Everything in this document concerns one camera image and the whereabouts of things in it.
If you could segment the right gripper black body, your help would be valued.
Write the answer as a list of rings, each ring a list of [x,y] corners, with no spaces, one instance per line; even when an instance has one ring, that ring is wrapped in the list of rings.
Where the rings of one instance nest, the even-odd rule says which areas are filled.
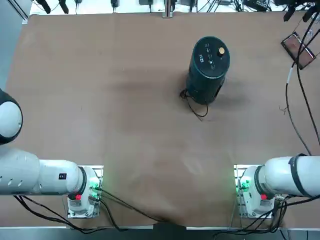
[[[294,6],[298,7],[300,5],[305,5],[305,4],[310,7],[319,6],[320,0],[296,0]]]

